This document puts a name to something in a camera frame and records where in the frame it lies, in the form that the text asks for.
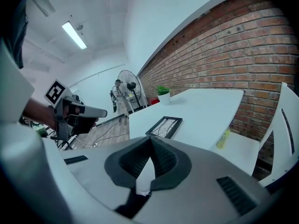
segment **brick wall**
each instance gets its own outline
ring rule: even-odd
[[[175,35],[140,73],[147,98],[156,88],[171,95],[189,88],[242,89],[230,127],[261,140],[279,100],[298,71],[298,39],[283,12],[269,0],[227,0]]]

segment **black slot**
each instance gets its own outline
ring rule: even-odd
[[[292,132],[291,132],[290,124],[288,122],[288,119],[286,118],[286,115],[285,115],[285,112],[284,112],[283,109],[281,109],[281,112],[282,112],[282,115],[284,116],[286,126],[288,127],[290,141],[291,141],[291,149],[292,149],[292,154],[293,154],[295,152],[295,148],[294,148],[294,140],[293,140],[293,135],[292,135]]]
[[[256,207],[256,203],[250,199],[231,177],[218,178],[216,181],[241,216]]]
[[[73,157],[73,158],[69,158],[69,159],[65,159],[65,163],[66,165],[69,165],[69,164],[73,164],[73,163],[76,163],[76,162],[81,162],[81,161],[84,161],[84,160],[87,160],[88,158],[84,155],[82,156],[78,156],[78,157]]]

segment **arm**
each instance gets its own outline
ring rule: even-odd
[[[51,106],[45,106],[36,100],[30,99],[23,111],[23,116],[56,130],[54,110]]]
[[[115,97],[120,97],[121,96],[121,94],[118,93],[116,87],[114,87],[112,91],[113,91],[113,94],[114,94]]]

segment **white pot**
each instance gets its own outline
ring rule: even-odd
[[[170,92],[165,95],[158,95],[158,98],[163,105],[169,105],[170,103]]]

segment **white ceiling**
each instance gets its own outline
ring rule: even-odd
[[[123,45],[127,4],[128,0],[27,0],[25,69],[49,72],[76,56]],[[87,45],[85,50],[62,29],[67,21],[74,28],[83,25],[77,33]],[[30,79],[29,72],[23,73]]]

